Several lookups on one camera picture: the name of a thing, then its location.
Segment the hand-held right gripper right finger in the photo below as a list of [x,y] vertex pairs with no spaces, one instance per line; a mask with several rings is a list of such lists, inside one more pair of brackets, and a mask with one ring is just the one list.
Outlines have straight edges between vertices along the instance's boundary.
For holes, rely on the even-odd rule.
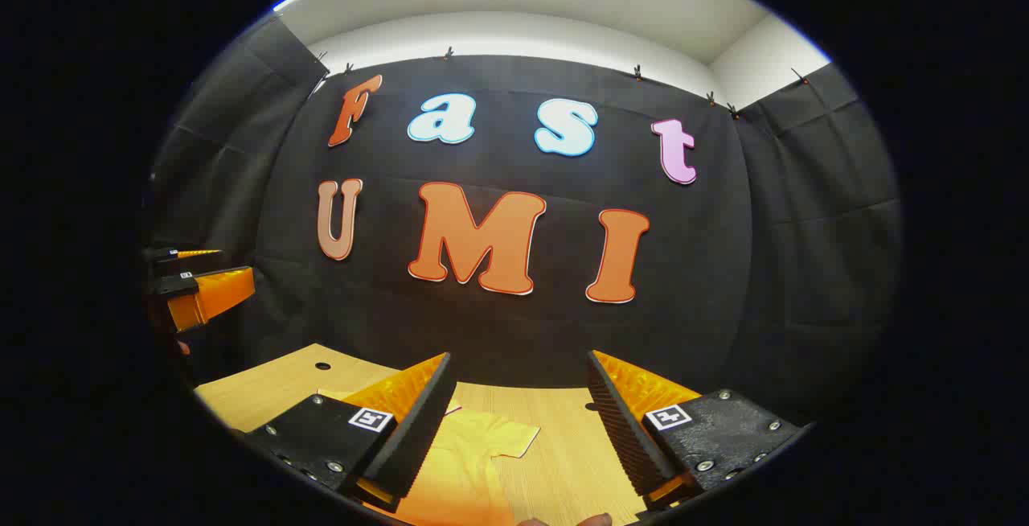
[[602,351],[587,388],[633,490],[648,511],[739,481],[804,437],[805,428],[736,390],[701,394]]

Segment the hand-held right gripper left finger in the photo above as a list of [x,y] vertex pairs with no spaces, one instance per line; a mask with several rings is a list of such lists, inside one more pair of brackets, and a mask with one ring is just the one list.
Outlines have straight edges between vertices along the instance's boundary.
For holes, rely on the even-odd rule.
[[241,439],[342,497],[395,512],[453,396],[448,351],[345,397],[316,392]]

